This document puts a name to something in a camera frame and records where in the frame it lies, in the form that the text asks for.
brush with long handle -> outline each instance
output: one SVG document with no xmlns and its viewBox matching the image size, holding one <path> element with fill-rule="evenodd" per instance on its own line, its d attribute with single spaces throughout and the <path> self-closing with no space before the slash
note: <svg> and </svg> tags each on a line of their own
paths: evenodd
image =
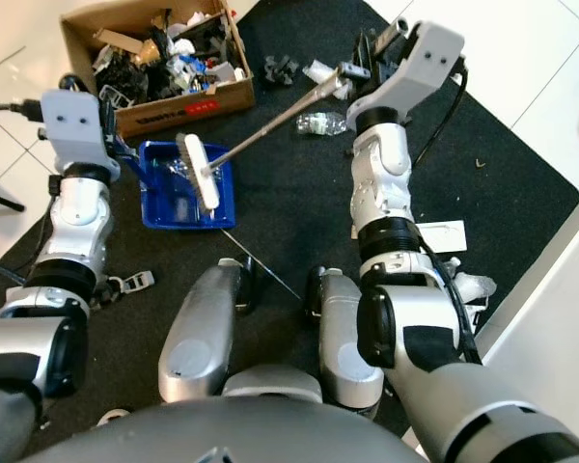
<svg viewBox="0 0 579 463">
<path fill-rule="evenodd" d="M 219 190 L 214 181 L 213 172 L 221 165 L 228 162 L 238 153 L 251 146 L 253 143 L 266 136 L 279 125 L 304 111 L 312 104 L 332 95 L 346 83 L 346 79 L 340 76 L 338 69 L 321 84 L 314 87 L 310 92 L 296 101 L 289 109 L 281 113 L 272 121 L 263 126 L 245 141 L 235 146 L 222 156 L 208 163 L 206 150 L 199 137 L 194 134 L 179 134 L 176 143 L 179 147 L 180 157 L 186 164 L 189 181 L 195 187 L 200 208 L 204 212 L 210 212 L 219 206 Z"/>
</svg>

white brush head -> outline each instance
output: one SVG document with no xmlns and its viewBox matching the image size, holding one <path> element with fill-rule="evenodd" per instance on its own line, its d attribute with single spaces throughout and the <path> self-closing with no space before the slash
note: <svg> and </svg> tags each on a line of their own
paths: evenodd
<svg viewBox="0 0 579 463">
<path fill-rule="evenodd" d="M 188 168 L 188 177 L 198 193 L 200 206 L 207 211 L 216 209 L 220 203 L 219 190 L 214 181 L 214 174 L 204 171 L 208 165 L 208 158 L 200 137 L 193 133 L 179 134 L 177 142 L 182 160 Z"/>
</svg>

plastic bottle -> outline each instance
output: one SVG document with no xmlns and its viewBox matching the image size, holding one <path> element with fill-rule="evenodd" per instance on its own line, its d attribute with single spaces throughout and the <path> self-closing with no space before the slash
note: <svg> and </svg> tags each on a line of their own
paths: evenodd
<svg viewBox="0 0 579 463">
<path fill-rule="evenodd" d="M 347 130 L 345 118 L 339 113 L 301 114 L 296 120 L 296 130 L 300 134 L 338 135 Z"/>
</svg>

blue tray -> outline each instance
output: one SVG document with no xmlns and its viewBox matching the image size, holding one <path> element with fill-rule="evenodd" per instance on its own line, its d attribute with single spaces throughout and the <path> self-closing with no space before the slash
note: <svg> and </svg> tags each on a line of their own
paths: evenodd
<svg viewBox="0 0 579 463">
<path fill-rule="evenodd" d="M 216 159 L 228 150 L 218 145 L 204 145 L 208 160 Z M 146 183 L 141 181 L 142 221 L 151 229 L 209 230 L 235 226 L 234 181 L 232 165 L 227 162 L 218 169 L 216 185 L 221 202 L 210 217 L 200 211 L 191 183 L 172 173 L 166 162 L 180 158 L 173 142 L 144 142 L 139 147 L 139 167 Z"/>
</svg>

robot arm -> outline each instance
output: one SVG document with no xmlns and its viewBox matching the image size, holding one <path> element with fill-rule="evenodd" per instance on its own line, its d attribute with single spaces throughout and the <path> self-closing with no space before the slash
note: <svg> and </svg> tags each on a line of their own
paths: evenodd
<svg viewBox="0 0 579 463">
<path fill-rule="evenodd" d="M 572 461 L 579 458 L 572 433 L 477 365 L 454 284 L 443 280 L 446 272 L 413 223 L 400 124 L 454 71 L 462 46 L 454 32 L 417 26 L 392 76 L 371 82 L 367 94 L 358 88 L 361 97 L 347 112 L 357 131 L 351 215 L 363 262 L 358 350 L 384 368 L 430 461 Z M 370 56 L 370 47 L 355 56 Z M 373 69 L 383 65 L 367 65 L 377 78 Z M 461 362 L 461 351 L 475 363 Z"/>
<path fill-rule="evenodd" d="M 105 239 L 112 229 L 109 185 L 120 175 L 107 155 L 111 126 L 89 94 L 51 91 L 41 109 L 56 151 L 60 195 L 51 207 L 54 232 L 26 283 L 9 289 L 0 309 L 0 462 L 24 450 L 49 399 L 83 382 L 89 303 L 102 282 Z"/>
</svg>

